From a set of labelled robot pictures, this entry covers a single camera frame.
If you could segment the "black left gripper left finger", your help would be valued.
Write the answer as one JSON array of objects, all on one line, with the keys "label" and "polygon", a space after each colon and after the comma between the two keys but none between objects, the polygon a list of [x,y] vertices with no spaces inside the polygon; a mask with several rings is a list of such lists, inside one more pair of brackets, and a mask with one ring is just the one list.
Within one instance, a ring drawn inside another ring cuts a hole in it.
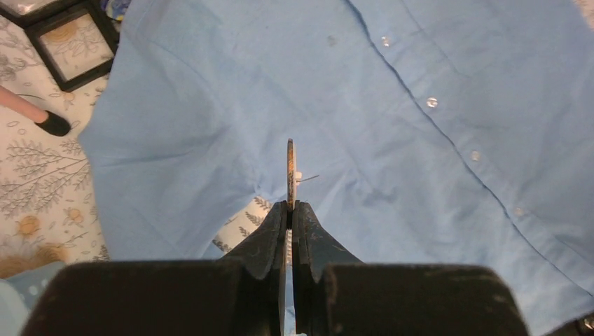
[{"label": "black left gripper left finger", "polygon": [[282,335],[285,202],[217,260],[76,263],[61,269],[23,335]]}]

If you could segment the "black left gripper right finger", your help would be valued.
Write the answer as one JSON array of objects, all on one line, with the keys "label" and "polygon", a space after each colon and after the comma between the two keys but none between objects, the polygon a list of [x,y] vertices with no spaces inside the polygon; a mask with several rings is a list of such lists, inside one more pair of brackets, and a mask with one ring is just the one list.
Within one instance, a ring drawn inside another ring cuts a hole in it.
[{"label": "black left gripper right finger", "polygon": [[292,213],[296,331],[306,335],[526,335],[507,285],[473,265],[364,263],[321,225]]}]

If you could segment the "orange brooch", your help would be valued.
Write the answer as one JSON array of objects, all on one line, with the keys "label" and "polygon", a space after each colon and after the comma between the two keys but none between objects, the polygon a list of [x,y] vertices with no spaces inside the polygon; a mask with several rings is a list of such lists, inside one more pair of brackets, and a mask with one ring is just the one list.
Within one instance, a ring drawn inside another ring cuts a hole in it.
[{"label": "orange brooch", "polygon": [[296,163],[296,147],[293,143],[293,139],[288,139],[287,150],[286,150],[286,175],[287,175],[287,208],[289,211],[295,209],[296,204],[296,191],[298,181],[301,181],[297,177],[297,163]]}]

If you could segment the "light blue button shirt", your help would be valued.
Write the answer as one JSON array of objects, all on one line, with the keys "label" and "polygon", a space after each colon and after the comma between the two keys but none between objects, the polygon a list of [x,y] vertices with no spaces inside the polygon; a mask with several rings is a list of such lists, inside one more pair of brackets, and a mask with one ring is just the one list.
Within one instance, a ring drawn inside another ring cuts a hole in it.
[{"label": "light blue button shirt", "polygon": [[366,262],[593,311],[593,29],[573,1],[133,1],[80,135],[114,260],[196,259],[297,194]]}]

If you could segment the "blue brooch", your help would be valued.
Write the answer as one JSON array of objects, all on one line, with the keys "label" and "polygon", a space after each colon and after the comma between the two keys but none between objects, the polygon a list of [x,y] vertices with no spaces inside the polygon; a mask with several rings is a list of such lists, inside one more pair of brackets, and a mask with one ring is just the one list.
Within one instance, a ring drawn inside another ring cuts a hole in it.
[{"label": "blue brooch", "polygon": [[121,22],[131,0],[100,0],[99,6],[112,20]]}]

